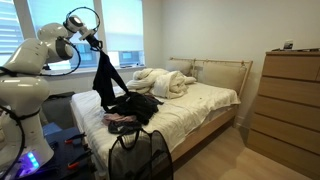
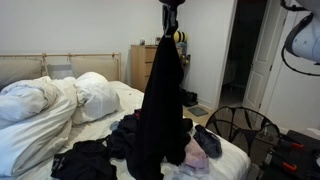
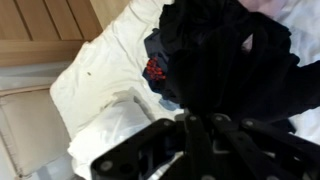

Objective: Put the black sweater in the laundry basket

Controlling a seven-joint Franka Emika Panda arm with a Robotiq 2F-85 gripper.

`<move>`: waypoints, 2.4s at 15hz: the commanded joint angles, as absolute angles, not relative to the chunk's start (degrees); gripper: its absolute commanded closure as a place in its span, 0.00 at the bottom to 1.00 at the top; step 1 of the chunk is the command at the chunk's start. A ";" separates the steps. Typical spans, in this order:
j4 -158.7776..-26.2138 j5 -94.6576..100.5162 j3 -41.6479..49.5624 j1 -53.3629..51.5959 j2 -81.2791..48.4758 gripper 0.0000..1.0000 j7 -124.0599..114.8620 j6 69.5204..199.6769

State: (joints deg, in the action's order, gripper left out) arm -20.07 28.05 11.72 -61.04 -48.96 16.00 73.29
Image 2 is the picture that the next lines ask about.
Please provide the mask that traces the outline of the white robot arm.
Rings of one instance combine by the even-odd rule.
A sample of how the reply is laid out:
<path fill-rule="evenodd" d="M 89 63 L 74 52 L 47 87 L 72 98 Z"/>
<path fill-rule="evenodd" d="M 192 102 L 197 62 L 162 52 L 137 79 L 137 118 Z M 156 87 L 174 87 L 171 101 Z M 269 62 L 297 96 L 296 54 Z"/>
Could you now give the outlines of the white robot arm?
<path fill-rule="evenodd" d="M 159 0 L 163 4 L 162 25 L 165 35 L 173 35 L 178 29 L 177 9 L 186 0 Z M 282 62 L 292 71 L 299 74 L 319 77 L 319 74 L 304 72 L 291 66 L 285 59 L 284 52 L 295 57 L 312 61 L 320 65 L 320 0 L 295 0 L 298 5 L 288 6 L 286 0 L 279 0 L 280 6 L 288 11 L 308 11 L 305 16 L 287 35 L 281 50 Z"/>

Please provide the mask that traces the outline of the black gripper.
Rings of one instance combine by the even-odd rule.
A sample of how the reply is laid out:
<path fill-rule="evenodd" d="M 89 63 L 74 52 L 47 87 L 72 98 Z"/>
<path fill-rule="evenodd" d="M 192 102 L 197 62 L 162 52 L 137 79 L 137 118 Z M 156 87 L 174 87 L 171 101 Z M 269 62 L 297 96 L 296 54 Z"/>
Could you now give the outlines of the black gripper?
<path fill-rule="evenodd" d="M 165 35 L 173 35 L 178 29 L 177 9 L 185 0 L 159 0 L 162 6 L 162 25 Z"/>

